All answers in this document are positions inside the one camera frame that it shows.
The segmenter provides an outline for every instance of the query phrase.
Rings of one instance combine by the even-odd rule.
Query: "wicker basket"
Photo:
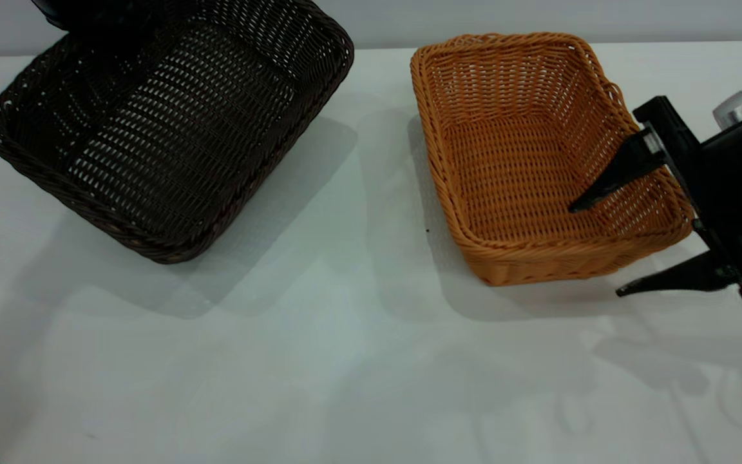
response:
[[[483,281],[613,273],[690,233],[665,168],[566,211],[638,130],[582,39],[464,35],[418,50],[412,77],[448,226]]]
[[[354,45],[309,0],[148,0],[120,55],[73,35],[0,96],[0,156],[124,246],[208,249],[345,78]]]

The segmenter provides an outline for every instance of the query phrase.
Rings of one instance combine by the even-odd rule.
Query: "white table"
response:
[[[702,140],[742,43],[601,44]],[[0,462],[742,462],[742,302],[489,288],[448,235],[412,50],[350,77],[206,255],[148,262],[0,159]],[[29,58],[0,58],[0,90]]]

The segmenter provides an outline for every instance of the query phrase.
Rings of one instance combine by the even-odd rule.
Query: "gray wall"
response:
[[[738,0],[318,0],[357,46],[416,47],[453,35],[557,30],[589,41],[742,39]],[[30,0],[0,0],[0,55],[59,38]]]

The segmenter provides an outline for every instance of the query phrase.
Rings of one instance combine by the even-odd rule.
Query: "orange wicker basket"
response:
[[[568,212],[639,130],[582,39],[463,35],[418,50],[412,77],[448,226],[483,281],[609,274],[691,232],[666,168]]]

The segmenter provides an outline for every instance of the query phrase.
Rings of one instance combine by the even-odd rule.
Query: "black object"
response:
[[[48,23],[87,41],[122,44],[139,39],[152,26],[140,0],[32,0]]]
[[[724,130],[703,144],[666,97],[637,108],[634,115],[645,129],[622,144],[609,167],[569,207],[571,212],[589,209],[663,164],[689,196],[698,214],[695,232],[710,251],[624,285],[618,296],[668,289],[716,291],[733,283],[742,296],[742,92],[727,103],[716,110]]]

